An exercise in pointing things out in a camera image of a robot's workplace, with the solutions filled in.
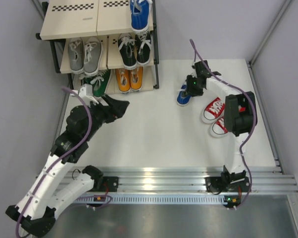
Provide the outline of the orange sneaker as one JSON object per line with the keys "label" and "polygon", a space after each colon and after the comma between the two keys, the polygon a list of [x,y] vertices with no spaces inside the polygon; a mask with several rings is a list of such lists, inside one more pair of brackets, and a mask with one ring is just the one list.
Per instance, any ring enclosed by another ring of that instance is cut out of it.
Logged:
{"label": "orange sneaker", "polygon": [[139,66],[130,71],[130,86],[133,91],[140,91],[143,85],[143,67]]}
{"label": "orange sneaker", "polygon": [[115,69],[118,89],[121,93],[126,94],[131,90],[129,70],[124,68]]}

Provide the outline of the blue sneaker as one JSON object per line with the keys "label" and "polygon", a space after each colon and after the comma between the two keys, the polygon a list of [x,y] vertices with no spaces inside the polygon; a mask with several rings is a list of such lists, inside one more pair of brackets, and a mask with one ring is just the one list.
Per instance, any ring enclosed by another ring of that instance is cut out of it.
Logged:
{"label": "blue sneaker", "polygon": [[190,99],[191,99],[191,95],[187,92],[187,84],[186,82],[184,82],[181,86],[181,89],[179,90],[178,96],[177,96],[177,104],[179,106],[186,106]]}
{"label": "blue sneaker", "polygon": [[130,0],[131,28],[135,34],[142,34],[149,29],[149,17],[153,1]]}

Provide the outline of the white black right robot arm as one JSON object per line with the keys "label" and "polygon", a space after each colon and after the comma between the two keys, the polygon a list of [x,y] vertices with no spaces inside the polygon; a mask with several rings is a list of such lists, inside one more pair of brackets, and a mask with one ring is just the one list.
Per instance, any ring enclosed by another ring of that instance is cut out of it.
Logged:
{"label": "white black right robot arm", "polygon": [[195,97],[205,90],[214,93],[224,103],[223,125],[228,131],[228,151],[223,171],[218,177],[207,177],[206,188],[214,195],[222,192],[249,192],[252,177],[246,164],[243,147],[257,124],[255,95],[244,92],[220,78],[220,73],[212,72],[208,62],[193,64],[195,75],[187,76],[187,94]]}

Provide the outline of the green sneaker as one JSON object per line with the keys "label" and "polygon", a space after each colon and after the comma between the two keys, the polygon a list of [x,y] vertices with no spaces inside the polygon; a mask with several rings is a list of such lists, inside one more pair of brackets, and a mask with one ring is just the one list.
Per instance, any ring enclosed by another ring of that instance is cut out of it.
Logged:
{"label": "green sneaker", "polygon": [[81,81],[81,84],[85,84],[86,80],[88,80],[90,77],[85,75],[84,73],[80,74],[78,76],[78,79]]}
{"label": "green sneaker", "polygon": [[91,80],[93,86],[93,94],[95,97],[101,97],[107,91],[107,87],[111,80],[112,70],[100,70],[97,75]]}

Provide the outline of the grey sneaker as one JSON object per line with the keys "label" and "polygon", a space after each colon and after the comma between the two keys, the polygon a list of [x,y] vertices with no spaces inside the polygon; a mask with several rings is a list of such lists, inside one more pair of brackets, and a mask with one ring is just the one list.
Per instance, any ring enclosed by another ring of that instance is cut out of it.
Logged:
{"label": "grey sneaker", "polygon": [[70,69],[74,74],[83,72],[84,43],[81,38],[71,38],[68,43]]}
{"label": "grey sneaker", "polygon": [[97,37],[90,37],[84,46],[84,73],[95,76],[99,71],[100,59],[103,53],[102,42]]}

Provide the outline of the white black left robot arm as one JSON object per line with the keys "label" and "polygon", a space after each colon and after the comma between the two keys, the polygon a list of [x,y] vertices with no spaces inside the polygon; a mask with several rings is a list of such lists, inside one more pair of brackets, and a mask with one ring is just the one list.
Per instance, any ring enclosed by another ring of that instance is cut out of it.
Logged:
{"label": "white black left robot arm", "polygon": [[70,184],[57,191],[64,176],[88,149],[88,142],[98,129],[105,123],[122,118],[130,104],[108,95],[102,99],[106,105],[83,102],[71,110],[66,119],[66,129],[55,140],[35,183],[21,201],[6,209],[6,215],[17,222],[18,229],[42,238],[76,199],[87,191],[99,191],[103,187],[102,171],[89,165]]}

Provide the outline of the black sneaker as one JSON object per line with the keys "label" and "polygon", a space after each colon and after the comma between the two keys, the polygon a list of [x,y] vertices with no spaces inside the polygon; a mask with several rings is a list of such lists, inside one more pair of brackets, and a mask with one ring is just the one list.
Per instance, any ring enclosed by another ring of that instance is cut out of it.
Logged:
{"label": "black sneaker", "polygon": [[135,39],[130,33],[122,33],[118,37],[117,46],[121,55],[123,66],[127,70],[133,70],[137,67],[134,47]]}
{"label": "black sneaker", "polygon": [[137,49],[137,63],[141,66],[149,64],[152,47],[150,32],[136,35],[135,44]]}

